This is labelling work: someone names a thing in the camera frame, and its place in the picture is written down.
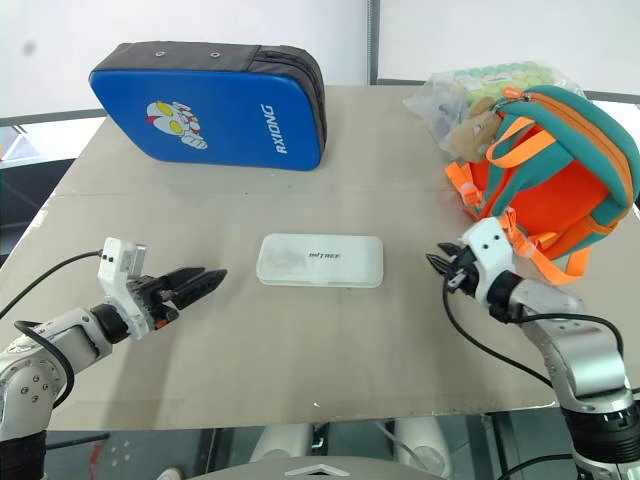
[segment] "plastic bag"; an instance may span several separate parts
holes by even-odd
[[[424,119],[438,146],[455,157],[448,137],[467,118],[469,105],[486,96],[497,100],[505,87],[526,90],[534,85],[556,85],[584,95],[577,83],[555,68],[521,62],[435,73],[404,104]]]

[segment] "zipper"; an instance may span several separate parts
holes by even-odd
[[[606,141],[603,141],[599,138],[599,136],[595,135],[593,132],[594,130],[597,130],[597,127],[595,127],[590,121],[588,121],[586,118],[584,118],[582,115],[580,115],[578,112],[576,112],[575,110],[570,108],[570,111],[566,111],[564,110],[563,107],[566,107],[563,103],[559,102],[558,100],[555,100],[553,98],[550,98],[546,95],[540,94],[540,93],[522,93],[520,92],[520,96],[519,97],[515,97],[515,96],[510,96],[508,98],[505,98],[502,101],[498,101],[496,102],[496,105],[494,106],[495,110],[498,110],[499,108],[503,107],[504,105],[508,105],[510,103],[513,102],[519,102],[519,101],[526,101],[526,102],[535,102],[535,103],[539,103],[540,105],[542,105],[543,107],[547,108],[551,113],[553,113],[554,115],[557,115],[558,117],[560,117],[562,120],[569,120],[570,122],[567,123],[573,123],[573,124],[577,124],[578,128],[577,130],[582,133],[583,135],[585,135],[587,138],[589,138],[589,140],[591,140],[594,145],[596,146],[596,148],[598,148],[601,152],[603,152],[608,158],[611,159],[614,168],[616,170],[616,172],[618,173],[618,176],[620,177],[620,180],[622,182],[622,184],[624,185],[625,188],[625,193],[627,194],[627,198],[630,199],[630,201],[633,201],[633,199],[631,199],[632,195],[632,185],[631,185],[631,172],[629,171],[629,165],[627,164],[626,160],[624,159],[624,154],[622,154],[622,152],[620,152],[619,149],[617,149],[615,147],[615,145],[612,146],[609,145]]]
[[[318,100],[318,103],[320,104],[319,105],[320,122],[322,123],[322,130],[326,138],[327,136],[326,125],[324,124],[324,119],[322,118],[322,112],[324,111],[324,104],[322,100],[322,95],[319,95],[319,92],[322,92],[322,85],[320,85],[320,82],[318,81],[318,78],[316,77],[316,74],[313,68],[311,68],[301,58],[294,57],[292,55],[287,55],[286,53],[277,52],[274,50],[261,50],[256,54],[256,56],[254,57],[254,60],[258,60],[260,62],[267,62],[267,63],[284,64],[284,65],[289,65],[290,67],[295,67],[298,70],[300,70],[302,73],[304,73],[311,80],[311,85],[313,86],[315,97]]]

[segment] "orange backpack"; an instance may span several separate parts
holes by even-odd
[[[507,88],[486,160],[445,170],[474,218],[496,216],[516,253],[552,283],[580,278],[589,248],[633,206],[640,154],[589,100],[551,85]],[[552,260],[570,254],[566,270]]]

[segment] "cartoon character print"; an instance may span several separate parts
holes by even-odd
[[[156,101],[147,105],[147,122],[169,135],[178,135],[182,143],[204,150],[207,142],[200,136],[198,117],[190,107],[178,102]]]

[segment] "white wall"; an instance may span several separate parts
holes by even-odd
[[[585,90],[640,94],[638,0],[381,0],[379,77],[544,60]]]
[[[3,0],[0,118],[99,108],[87,83],[117,44],[289,44],[326,83],[364,84],[366,0]]]

